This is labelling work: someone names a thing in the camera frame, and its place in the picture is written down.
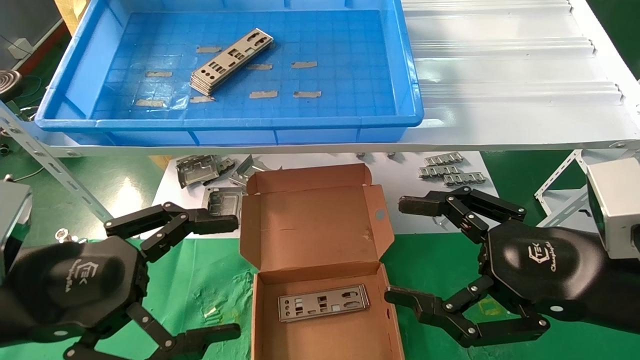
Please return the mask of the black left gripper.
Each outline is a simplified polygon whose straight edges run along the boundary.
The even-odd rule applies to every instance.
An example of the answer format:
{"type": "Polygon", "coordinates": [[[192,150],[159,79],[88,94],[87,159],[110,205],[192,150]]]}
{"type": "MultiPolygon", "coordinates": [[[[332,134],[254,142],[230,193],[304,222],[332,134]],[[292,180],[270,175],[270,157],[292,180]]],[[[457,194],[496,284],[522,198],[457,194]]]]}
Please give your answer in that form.
{"type": "Polygon", "coordinates": [[[103,227],[109,237],[103,241],[18,251],[1,285],[2,346],[80,337],[64,352],[65,360],[123,360],[95,346],[134,321],[157,344],[149,360],[201,360],[210,345],[240,337],[237,323],[171,335],[141,305],[149,283],[146,261],[156,262],[190,234],[237,230],[236,215],[166,202],[109,219],[103,227]],[[157,232],[141,243],[140,253],[123,240],[151,230],[157,232]]]}

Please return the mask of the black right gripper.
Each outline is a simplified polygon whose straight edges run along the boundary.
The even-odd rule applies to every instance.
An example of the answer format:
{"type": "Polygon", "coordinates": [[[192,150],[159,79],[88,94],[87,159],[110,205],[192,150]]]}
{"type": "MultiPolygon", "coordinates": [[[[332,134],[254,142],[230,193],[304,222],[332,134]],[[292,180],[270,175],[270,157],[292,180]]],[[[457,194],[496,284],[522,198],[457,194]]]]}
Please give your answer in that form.
{"type": "Polygon", "coordinates": [[[474,244],[484,242],[484,275],[450,298],[395,285],[384,292],[387,303],[411,309],[418,323],[444,330],[461,347],[535,341],[550,328],[541,315],[639,333],[639,260],[611,259],[598,234],[526,225],[525,208],[469,186],[402,196],[398,210],[445,217],[474,244]],[[489,230],[480,217],[500,225],[489,230]],[[467,319],[464,312],[489,294],[519,318],[467,319]]]}

